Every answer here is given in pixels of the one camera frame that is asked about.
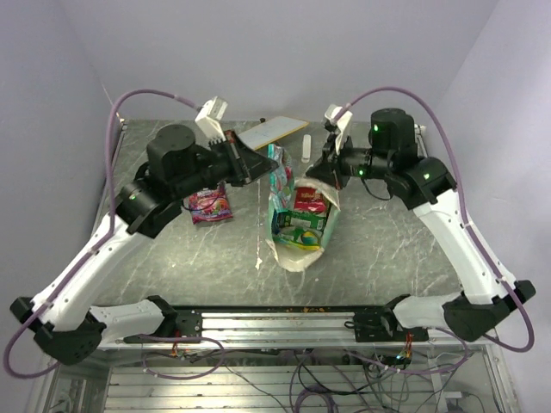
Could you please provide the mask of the purple red candy bag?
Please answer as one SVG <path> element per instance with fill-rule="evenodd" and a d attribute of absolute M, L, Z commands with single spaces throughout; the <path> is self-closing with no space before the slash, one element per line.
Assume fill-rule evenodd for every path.
<path fill-rule="evenodd" d="M 219 222 L 233 217 L 224 182 L 220 182 L 215 189 L 205 188 L 190 195 L 186 208 L 194 225 Z"/>

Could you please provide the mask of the teal Fox's mint bag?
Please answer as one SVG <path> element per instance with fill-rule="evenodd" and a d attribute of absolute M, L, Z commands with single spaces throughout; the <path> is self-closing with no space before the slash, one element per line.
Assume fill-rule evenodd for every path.
<path fill-rule="evenodd" d="M 292 158 L 281 146 L 269 144 L 268 157 L 277 163 L 269 174 L 270 199 L 277 208 L 286 209 L 294 191 L 294 172 Z"/>

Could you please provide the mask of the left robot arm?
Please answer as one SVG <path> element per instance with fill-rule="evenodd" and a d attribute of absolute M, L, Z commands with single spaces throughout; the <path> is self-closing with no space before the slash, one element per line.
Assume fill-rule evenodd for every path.
<path fill-rule="evenodd" d="M 221 182 L 243 187 L 278 166 L 233 130 L 202 147 L 190 128 L 177 124 L 161 128 L 146 155 L 70 267 L 41 293 L 20 297 L 10 307 L 33 331 L 38 347 L 63 365 L 82 362 L 103 342 L 131 336 L 169 340 L 177 330 L 177 312 L 171 305 L 150 296 L 132 305 L 96 307 L 104 282 L 181 214 L 184 199 Z"/>

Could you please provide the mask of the decorated paper gift bag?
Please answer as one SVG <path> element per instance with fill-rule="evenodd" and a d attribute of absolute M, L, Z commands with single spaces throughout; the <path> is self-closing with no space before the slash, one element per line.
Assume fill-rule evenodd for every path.
<path fill-rule="evenodd" d="M 266 242 L 278 264 L 300 272 L 317 261 L 340 212 L 334 187 L 313 178 L 272 174 Z"/>

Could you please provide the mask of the green Fox's candy bag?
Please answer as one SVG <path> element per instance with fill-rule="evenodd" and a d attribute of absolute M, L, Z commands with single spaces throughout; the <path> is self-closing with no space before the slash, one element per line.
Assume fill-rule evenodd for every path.
<path fill-rule="evenodd" d="M 327 221 L 326 213 L 310 213 L 295 210 L 274 212 L 271 221 L 271 229 L 277 233 L 280 229 L 287 226 L 299 226 L 305 229 L 323 231 Z"/>

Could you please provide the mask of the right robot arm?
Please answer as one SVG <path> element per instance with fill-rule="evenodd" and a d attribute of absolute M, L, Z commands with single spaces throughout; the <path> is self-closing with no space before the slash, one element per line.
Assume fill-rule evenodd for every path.
<path fill-rule="evenodd" d="M 461 206 L 459 185 L 446 165 L 418 152 L 414 119 L 399 108 L 371 115 L 369 146 L 354 146 L 349 134 L 352 113 L 336 105 L 325 112 L 329 136 L 320 158 L 306 175 L 337 190 L 350 178 L 380 180 L 387 192 L 431 232 L 459 279 L 461 290 L 449 295 L 404 294 L 384 307 L 381 334 L 399 340 L 409 330 L 439 328 L 467 342 L 488 335 L 536 289 L 517 280 L 495 255 Z"/>

